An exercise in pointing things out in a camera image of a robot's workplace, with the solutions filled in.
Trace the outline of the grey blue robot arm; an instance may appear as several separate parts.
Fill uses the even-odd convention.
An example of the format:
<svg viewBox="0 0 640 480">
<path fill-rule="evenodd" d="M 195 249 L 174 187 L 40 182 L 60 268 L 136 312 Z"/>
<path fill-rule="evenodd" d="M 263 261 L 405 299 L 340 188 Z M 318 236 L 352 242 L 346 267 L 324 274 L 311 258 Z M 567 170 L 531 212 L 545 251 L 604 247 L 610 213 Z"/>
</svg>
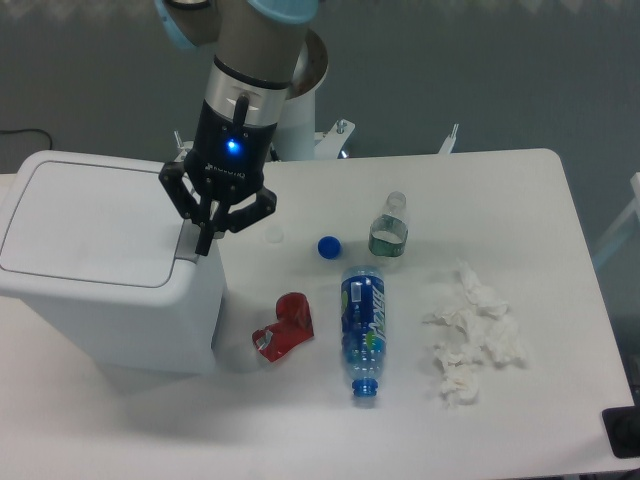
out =
<svg viewBox="0 0 640 480">
<path fill-rule="evenodd" d="M 158 1 L 168 36 L 181 46 L 216 46 L 192 147 L 166 163 L 159 181 L 180 216 L 213 241 L 276 210 L 265 188 L 270 153 L 316 1 Z"/>
</svg>

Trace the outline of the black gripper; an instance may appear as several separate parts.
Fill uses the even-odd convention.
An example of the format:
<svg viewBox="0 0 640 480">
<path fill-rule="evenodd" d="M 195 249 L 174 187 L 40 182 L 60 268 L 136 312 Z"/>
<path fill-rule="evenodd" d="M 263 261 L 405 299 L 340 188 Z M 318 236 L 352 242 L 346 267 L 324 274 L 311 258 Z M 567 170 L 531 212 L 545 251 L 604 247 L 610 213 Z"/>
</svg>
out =
<svg viewBox="0 0 640 480">
<path fill-rule="evenodd" d="M 165 163 L 158 175 L 179 215 L 200 228 L 197 255 L 208 255 L 213 239 L 239 233 L 276 211 L 277 195 L 263 187 L 275 126 L 251 125 L 249 113 L 247 97 L 232 102 L 230 117 L 204 103 L 185 162 Z M 253 194 L 253 203 L 231 210 L 231 205 Z M 219 202 L 212 219 L 214 230 L 212 200 Z"/>
</svg>

